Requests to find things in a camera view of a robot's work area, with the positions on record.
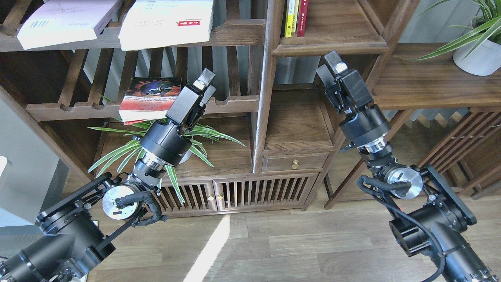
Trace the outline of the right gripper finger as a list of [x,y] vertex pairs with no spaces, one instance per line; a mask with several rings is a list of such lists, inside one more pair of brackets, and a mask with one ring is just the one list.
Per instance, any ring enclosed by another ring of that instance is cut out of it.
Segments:
[[330,67],[335,75],[348,71],[347,64],[341,59],[336,50],[324,55],[325,64]]
[[316,69],[317,75],[320,77],[325,88],[333,87],[333,74],[327,65],[321,65]]

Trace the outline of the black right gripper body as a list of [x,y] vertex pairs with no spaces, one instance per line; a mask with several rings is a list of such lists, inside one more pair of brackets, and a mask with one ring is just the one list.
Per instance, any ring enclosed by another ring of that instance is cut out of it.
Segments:
[[338,114],[357,114],[367,110],[372,95],[355,69],[340,74],[327,71],[326,96]]

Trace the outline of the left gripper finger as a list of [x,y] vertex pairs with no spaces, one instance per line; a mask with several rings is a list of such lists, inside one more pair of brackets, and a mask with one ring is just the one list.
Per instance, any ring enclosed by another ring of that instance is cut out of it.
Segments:
[[206,91],[214,78],[215,73],[208,68],[204,68],[200,76],[193,82],[193,87],[197,88],[199,91]]
[[202,105],[206,105],[208,103],[208,100],[212,98],[214,93],[215,93],[215,87],[213,87],[212,85],[208,85],[202,97]]

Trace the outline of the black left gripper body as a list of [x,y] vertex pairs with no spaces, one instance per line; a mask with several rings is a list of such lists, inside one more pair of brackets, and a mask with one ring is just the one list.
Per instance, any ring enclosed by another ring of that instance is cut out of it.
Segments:
[[204,90],[192,85],[184,86],[165,116],[178,126],[192,129],[205,110],[207,102],[203,102],[204,96]]

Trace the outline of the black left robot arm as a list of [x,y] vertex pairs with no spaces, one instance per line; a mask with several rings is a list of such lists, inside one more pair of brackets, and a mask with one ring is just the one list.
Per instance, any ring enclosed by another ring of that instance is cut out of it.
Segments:
[[[69,282],[81,278],[100,264],[115,247],[112,240],[131,226],[166,221],[153,196],[168,168],[180,163],[192,143],[187,134],[204,114],[215,88],[215,74],[204,69],[193,84],[182,88],[168,109],[168,123],[155,121],[144,136],[137,137],[145,151],[123,181],[107,172],[56,205],[43,211],[36,224],[43,236],[1,262],[2,282]],[[109,215],[116,214],[123,226],[105,236],[93,223],[90,208],[102,200]]]

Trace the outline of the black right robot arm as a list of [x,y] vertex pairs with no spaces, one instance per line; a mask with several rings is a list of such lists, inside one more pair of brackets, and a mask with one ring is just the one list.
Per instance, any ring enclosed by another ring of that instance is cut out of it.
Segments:
[[345,118],[340,128],[356,148],[372,177],[362,175],[358,187],[384,205],[393,217],[389,226],[411,257],[428,256],[448,282],[497,282],[499,279],[461,235],[477,220],[449,184],[431,165],[399,164],[385,136],[390,124],[359,72],[349,69],[336,51],[324,56],[317,69],[324,92]]

